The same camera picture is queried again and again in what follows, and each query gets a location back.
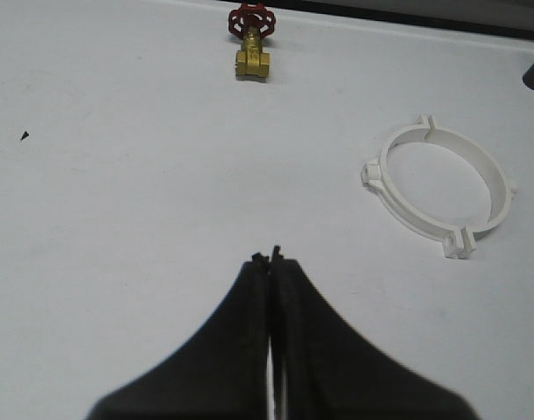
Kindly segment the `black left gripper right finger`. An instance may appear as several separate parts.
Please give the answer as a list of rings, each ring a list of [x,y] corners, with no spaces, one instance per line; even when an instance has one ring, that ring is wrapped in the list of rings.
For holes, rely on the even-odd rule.
[[[271,353],[277,419],[475,419],[453,391],[354,330],[299,263],[273,249]]]

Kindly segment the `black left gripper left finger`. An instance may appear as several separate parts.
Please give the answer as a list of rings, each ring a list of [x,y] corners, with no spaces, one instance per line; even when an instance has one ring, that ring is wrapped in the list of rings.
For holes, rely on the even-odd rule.
[[[174,354],[104,396],[91,419],[265,419],[269,260],[245,262],[226,297]]]

